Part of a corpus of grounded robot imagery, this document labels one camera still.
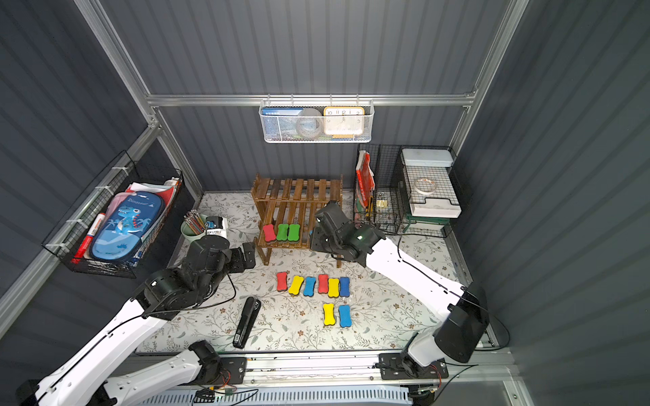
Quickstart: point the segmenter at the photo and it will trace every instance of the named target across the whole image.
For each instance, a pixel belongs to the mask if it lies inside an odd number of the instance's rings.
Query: red eraser
[[[318,276],[318,292],[319,293],[327,293],[327,292],[330,291],[330,285],[328,283],[329,278],[330,277],[327,276],[325,273]]]
[[[278,292],[284,292],[287,289],[287,272],[278,272]]]
[[[266,224],[262,227],[262,230],[264,230],[264,239],[266,242],[273,242],[276,240],[276,232],[273,230],[272,224]]]

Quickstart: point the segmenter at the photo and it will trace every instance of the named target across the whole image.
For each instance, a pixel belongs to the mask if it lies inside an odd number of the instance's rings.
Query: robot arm
[[[221,231],[191,243],[180,268],[151,274],[117,315],[58,370],[20,386],[19,404],[126,406],[182,383],[214,381],[222,364],[205,341],[133,374],[109,376],[145,338],[181,310],[199,306],[211,297],[229,272],[255,266],[252,244],[244,243],[243,251],[229,249],[223,237],[225,227]]]
[[[443,322],[417,333],[402,352],[403,367],[411,372],[450,357],[469,361],[485,332],[488,312],[485,291],[476,283],[467,288],[447,279],[386,239],[369,225],[356,226],[335,201],[316,213],[311,249],[367,266],[400,285]]]

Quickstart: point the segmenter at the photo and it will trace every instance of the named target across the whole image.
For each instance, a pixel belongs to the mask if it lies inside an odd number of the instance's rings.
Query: clock face
[[[323,111],[325,134],[333,138],[363,134],[364,113],[363,107],[326,107]]]

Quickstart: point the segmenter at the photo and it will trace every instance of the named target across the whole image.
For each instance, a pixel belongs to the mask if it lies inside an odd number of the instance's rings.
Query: white plastic clip
[[[95,189],[106,189],[110,194],[113,194],[113,191],[108,186],[95,186]]]
[[[126,175],[129,175],[128,168],[126,166],[113,166],[111,169],[123,170]]]
[[[79,223],[81,224],[85,229],[89,228],[89,225],[86,225],[84,222],[81,221],[80,218],[71,218],[70,220],[66,220],[66,223]]]
[[[45,247],[47,247],[47,248],[57,248],[57,247],[58,248],[65,248],[66,246],[68,246],[68,245],[63,244],[63,243],[61,243],[61,244],[45,244]]]

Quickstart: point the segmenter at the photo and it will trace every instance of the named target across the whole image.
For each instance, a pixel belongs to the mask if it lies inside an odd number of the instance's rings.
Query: gray corrugated wall
[[[533,1],[455,165],[537,406],[647,405],[650,1]]]
[[[81,190],[145,129],[74,3],[0,1],[0,294]],[[0,340],[0,404],[76,352],[135,286],[60,266]]]
[[[68,1],[1,1],[0,59],[2,294],[146,123]]]
[[[104,1],[154,94],[471,92],[507,0]],[[206,190],[338,177],[356,144],[263,141],[256,108],[166,107]],[[377,107],[373,143],[448,145],[460,107]]]
[[[171,165],[158,142],[141,161],[156,167]],[[0,405],[14,405],[18,385],[41,379],[65,363],[106,325],[150,272],[167,265],[182,214],[194,200],[183,189],[174,204],[156,244],[136,268],[137,279],[73,273],[63,265],[55,269],[0,340]]]
[[[470,92],[506,0],[103,1],[152,93]]]

